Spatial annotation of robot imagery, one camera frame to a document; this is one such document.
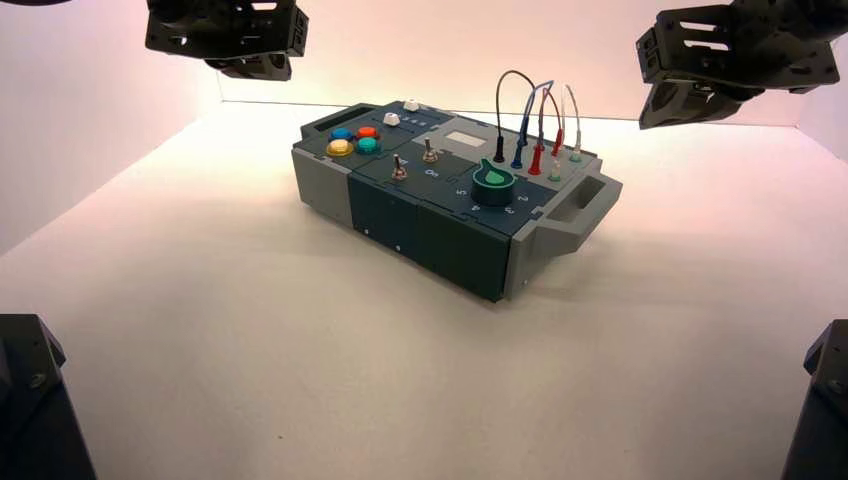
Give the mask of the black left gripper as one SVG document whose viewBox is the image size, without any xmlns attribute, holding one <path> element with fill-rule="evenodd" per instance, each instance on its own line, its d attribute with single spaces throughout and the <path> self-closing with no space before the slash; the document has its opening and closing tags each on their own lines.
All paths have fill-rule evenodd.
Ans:
<svg viewBox="0 0 848 480">
<path fill-rule="evenodd" d="M 224 75 L 289 81 L 288 56 L 305 53 L 309 17 L 294 1 L 161 0 L 147 7 L 148 49 L 205 59 Z"/>
</svg>

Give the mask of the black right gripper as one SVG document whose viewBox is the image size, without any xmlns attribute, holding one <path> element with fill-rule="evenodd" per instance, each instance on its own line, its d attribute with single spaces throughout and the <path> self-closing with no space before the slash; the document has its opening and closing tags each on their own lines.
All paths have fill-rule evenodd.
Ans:
<svg viewBox="0 0 848 480">
<path fill-rule="evenodd" d="M 764 90 L 807 93 L 835 84 L 831 42 L 839 36 L 838 5 L 663 10 L 636 42 L 643 81 L 654 84 L 639 126 L 724 120 Z"/>
</svg>

